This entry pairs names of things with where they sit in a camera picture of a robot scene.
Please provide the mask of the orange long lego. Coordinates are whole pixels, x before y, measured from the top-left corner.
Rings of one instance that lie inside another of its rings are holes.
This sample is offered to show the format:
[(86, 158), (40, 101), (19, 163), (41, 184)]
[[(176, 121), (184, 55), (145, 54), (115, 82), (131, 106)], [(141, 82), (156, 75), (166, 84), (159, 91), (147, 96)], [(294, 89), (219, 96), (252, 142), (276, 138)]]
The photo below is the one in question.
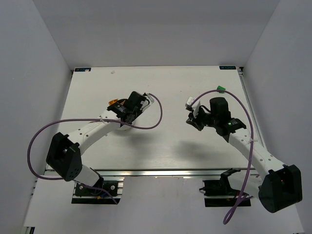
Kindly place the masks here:
[(113, 99), (111, 101), (109, 101), (109, 105), (113, 105), (114, 103), (116, 103), (118, 101), (118, 99)]

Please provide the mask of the green lego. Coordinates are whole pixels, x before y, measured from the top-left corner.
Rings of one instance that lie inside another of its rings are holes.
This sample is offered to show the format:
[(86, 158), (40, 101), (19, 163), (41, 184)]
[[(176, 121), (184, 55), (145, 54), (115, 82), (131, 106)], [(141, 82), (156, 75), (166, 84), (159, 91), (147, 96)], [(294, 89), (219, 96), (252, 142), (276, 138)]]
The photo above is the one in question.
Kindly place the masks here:
[(217, 86), (216, 88), (218, 90), (219, 93), (223, 94), (226, 91), (226, 88), (222, 87), (222, 86)]

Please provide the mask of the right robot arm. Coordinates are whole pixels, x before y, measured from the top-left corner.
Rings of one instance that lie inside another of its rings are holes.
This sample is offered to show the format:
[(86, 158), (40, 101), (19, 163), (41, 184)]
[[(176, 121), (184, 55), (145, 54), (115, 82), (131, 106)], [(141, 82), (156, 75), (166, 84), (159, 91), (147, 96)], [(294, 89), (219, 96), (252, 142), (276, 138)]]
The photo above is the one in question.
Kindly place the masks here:
[(206, 196), (235, 195), (244, 187), (243, 195), (260, 200), (270, 213), (278, 212), (302, 200), (301, 172), (295, 165), (286, 165), (275, 158), (261, 144), (251, 139), (251, 133), (239, 119), (233, 118), (228, 103), (223, 97), (210, 99), (210, 111), (200, 101), (189, 97), (186, 109), (190, 111), (187, 123), (201, 131), (212, 127), (227, 143), (235, 147), (246, 159), (258, 177), (249, 176), (244, 182), (245, 172), (229, 169), (220, 175), (219, 180), (204, 181), (202, 190)]

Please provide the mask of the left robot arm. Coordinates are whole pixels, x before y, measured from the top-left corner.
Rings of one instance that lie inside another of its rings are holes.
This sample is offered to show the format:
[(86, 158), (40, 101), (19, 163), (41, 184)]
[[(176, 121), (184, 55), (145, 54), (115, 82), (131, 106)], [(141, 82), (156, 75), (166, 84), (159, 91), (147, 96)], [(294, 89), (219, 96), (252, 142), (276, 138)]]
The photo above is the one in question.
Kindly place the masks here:
[(123, 122), (132, 124), (153, 103), (150, 95), (133, 91), (128, 98), (111, 102), (96, 120), (71, 133), (55, 134), (46, 158), (47, 164), (65, 181), (74, 180), (87, 186), (100, 187), (100, 175), (83, 165), (81, 156), (102, 137), (117, 129), (124, 129), (126, 125)]

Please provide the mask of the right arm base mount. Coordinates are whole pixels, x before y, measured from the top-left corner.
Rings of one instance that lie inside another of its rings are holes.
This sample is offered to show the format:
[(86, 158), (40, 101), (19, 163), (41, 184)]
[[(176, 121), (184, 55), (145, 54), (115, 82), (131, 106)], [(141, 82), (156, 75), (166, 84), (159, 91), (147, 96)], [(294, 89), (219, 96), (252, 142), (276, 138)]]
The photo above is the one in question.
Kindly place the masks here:
[(199, 192), (204, 195), (206, 207), (231, 207), (238, 201), (240, 190), (230, 185), (229, 177), (243, 173), (239, 168), (221, 168), (201, 170), (203, 186)]

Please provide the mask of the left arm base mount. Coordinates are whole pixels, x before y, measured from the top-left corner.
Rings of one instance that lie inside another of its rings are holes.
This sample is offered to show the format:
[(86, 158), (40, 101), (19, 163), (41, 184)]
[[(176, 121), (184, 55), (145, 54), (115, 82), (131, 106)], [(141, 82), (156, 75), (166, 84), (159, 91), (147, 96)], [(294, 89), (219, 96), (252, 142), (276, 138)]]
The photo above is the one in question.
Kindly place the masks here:
[(99, 189), (90, 189), (84, 187), (81, 183), (75, 183), (72, 204), (88, 204), (88, 205), (117, 205), (121, 200), (123, 191), (123, 177), (107, 177), (103, 178), (100, 185), (101, 189), (106, 190), (114, 200)]

